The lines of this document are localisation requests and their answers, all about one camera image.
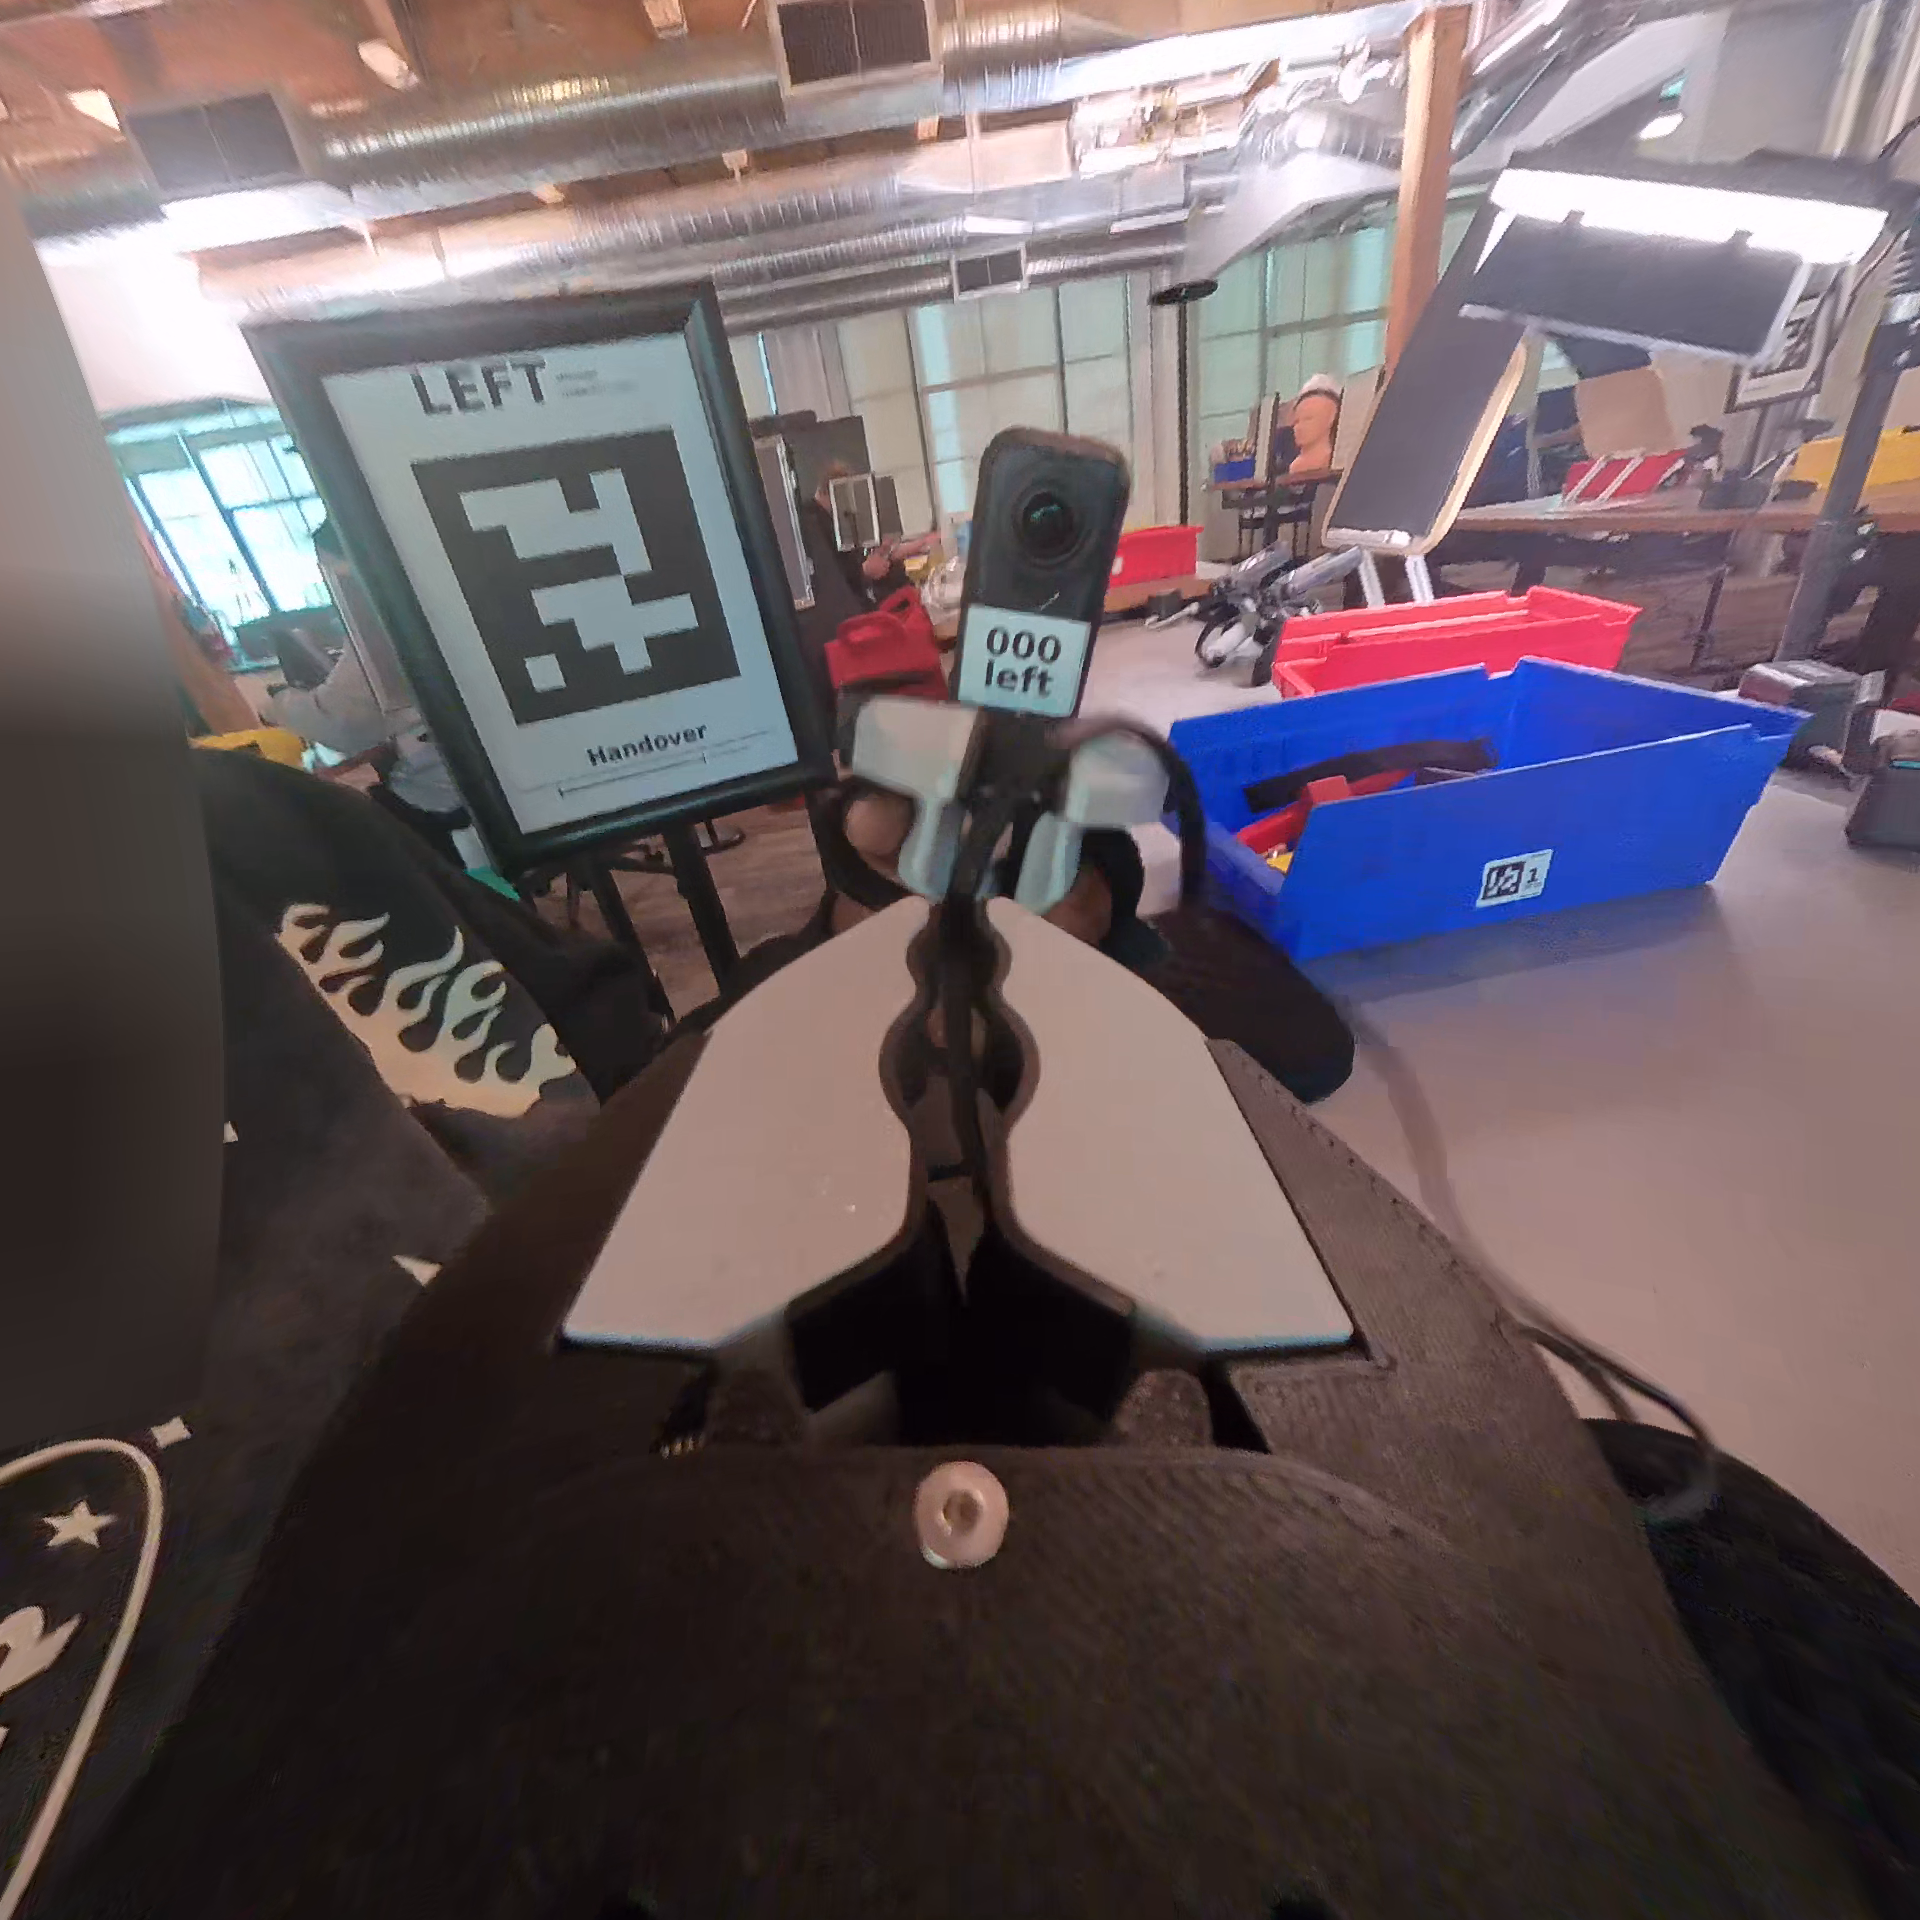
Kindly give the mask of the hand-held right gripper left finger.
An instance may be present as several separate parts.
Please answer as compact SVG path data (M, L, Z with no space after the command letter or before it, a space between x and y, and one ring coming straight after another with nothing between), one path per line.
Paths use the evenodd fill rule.
M888 905L712 1023L559 1324L568 1346L943 1342L892 1054L926 930L926 900Z

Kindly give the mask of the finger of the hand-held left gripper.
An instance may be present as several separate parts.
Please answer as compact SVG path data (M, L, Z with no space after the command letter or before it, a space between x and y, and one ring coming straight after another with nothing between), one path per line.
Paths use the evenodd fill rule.
M1030 780L1015 805L1007 897L1053 910L1088 865L1132 877L1144 865L1140 833L1167 809L1167 756L1138 726L1045 726Z
M896 860L908 894L992 897L989 740L992 722L972 707L876 698L859 709L852 795L883 789L917 812Z

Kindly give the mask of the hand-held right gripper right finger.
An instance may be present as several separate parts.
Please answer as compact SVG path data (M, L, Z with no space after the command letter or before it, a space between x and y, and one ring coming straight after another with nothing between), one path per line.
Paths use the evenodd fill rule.
M992 902L989 930L1023 1058L1006 1236L1151 1346L1348 1348L1354 1317L1202 1031L1016 902Z

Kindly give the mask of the blue plastic bin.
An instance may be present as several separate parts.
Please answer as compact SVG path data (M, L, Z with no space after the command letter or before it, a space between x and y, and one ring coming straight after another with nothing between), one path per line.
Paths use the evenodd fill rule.
M1308 962L1717 877L1795 717L1524 659L1174 722L1213 897ZM1290 873L1262 852L1295 846Z

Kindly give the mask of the person's left forearm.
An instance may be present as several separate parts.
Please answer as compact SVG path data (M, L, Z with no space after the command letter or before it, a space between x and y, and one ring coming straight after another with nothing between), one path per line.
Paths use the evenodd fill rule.
M491 1193L579 1140L663 1046L634 950L551 927L362 791L192 750L211 875L410 1121Z

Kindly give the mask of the person's left hand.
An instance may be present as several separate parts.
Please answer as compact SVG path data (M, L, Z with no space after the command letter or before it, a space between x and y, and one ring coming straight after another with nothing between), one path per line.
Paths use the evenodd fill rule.
M899 892L896 860L917 820L910 801L883 789L858 789L844 814L844 834L864 871ZM1116 923L1114 890L1102 868L1083 860L1072 890L1045 922L1074 939L1102 946Z

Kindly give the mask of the grey metal device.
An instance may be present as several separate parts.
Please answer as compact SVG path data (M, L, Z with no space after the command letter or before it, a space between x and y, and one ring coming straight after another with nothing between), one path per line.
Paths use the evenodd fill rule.
M1220 668L1244 649L1255 649L1260 682L1271 671L1287 621L1331 610L1334 590L1357 578L1359 561L1357 546L1295 561L1290 546L1272 542L1237 562L1190 607L1198 621L1195 661Z

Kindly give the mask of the black floor lamp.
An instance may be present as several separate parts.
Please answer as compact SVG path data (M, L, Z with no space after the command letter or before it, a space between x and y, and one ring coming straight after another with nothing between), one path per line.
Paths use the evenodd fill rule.
M1176 518L1192 517L1192 311L1216 295L1216 277L1179 277L1150 287L1150 342L1156 421L1156 462L1170 485Z

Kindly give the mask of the framed marker sign on stand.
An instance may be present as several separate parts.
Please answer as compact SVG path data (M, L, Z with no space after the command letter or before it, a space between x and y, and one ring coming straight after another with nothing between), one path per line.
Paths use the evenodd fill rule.
M718 988L698 825L831 778L715 287L243 325L484 846L526 882L653 837Z

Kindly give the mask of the black reflector board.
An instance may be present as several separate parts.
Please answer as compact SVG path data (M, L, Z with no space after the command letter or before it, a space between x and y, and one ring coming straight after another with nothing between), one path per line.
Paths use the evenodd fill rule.
M1523 319L1471 306L1507 222L1491 202L1475 211L1332 491L1328 554L1427 558L1463 514L1530 358Z

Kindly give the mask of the wooden workbench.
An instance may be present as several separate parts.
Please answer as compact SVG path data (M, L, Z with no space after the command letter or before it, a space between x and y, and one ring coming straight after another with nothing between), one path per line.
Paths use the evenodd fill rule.
M1523 500L1461 514L1430 562L1435 577L1487 585L1572 585L1638 605L1622 665L1655 678L1728 689L1772 659L1813 562L1822 493L1756 509L1650 495L1570 509ZM1815 659L1915 682L1915 483L1869 489L1839 539L1839 573L1815 623Z

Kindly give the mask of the black printed shirt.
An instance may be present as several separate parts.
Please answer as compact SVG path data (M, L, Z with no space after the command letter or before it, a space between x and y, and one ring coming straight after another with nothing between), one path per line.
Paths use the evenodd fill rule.
M55 1916L315 1446L484 1197L406 1110L231 1121L199 1388L5 1453L5 1916Z

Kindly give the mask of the grey battery charger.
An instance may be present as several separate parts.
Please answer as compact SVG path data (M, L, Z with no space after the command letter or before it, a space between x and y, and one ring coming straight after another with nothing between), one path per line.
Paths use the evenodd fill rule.
M1904 854L1918 852L1915 737L1878 742L1874 763L1861 782L1856 805L1847 817L1843 833L1851 849Z
M1736 698L1795 717L1783 767L1845 778L1869 767L1886 675L1837 668L1816 659L1752 662Z

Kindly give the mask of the studio light panel on stand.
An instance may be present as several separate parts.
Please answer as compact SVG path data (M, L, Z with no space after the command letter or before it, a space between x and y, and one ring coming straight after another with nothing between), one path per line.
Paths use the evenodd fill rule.
M1517 154L1455 309L1539 335L1768 361L1819 273L1859 270L1915 222L1887 161Z

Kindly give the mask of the wooden support post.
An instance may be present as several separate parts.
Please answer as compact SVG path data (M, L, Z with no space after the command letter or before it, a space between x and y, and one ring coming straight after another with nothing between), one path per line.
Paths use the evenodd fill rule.
M1404 35L1399 207L1382 319L1382 372L1394 375L1439 274L1454 130L1471 46L1471 4L1421 11Z

